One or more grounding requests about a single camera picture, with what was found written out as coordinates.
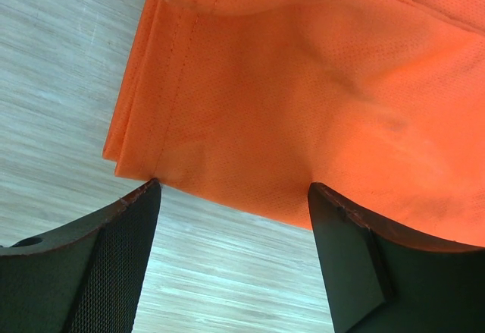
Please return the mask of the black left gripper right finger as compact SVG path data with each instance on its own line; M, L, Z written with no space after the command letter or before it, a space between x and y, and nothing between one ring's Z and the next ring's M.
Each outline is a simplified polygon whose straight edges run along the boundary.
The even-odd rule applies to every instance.
M337 332L482 332L484 250L313 183L308 207Z

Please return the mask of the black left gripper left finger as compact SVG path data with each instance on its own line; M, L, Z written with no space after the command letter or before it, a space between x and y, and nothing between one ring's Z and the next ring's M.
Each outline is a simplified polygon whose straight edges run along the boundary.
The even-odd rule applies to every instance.
M131 332L161 185L1 248L3 332Z

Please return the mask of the orange t shirt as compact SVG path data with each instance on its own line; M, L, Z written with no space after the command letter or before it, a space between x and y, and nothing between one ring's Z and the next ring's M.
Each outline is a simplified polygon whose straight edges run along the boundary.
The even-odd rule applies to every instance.
M321 182L484 244L484 0L146 0L119 177L302 228Z

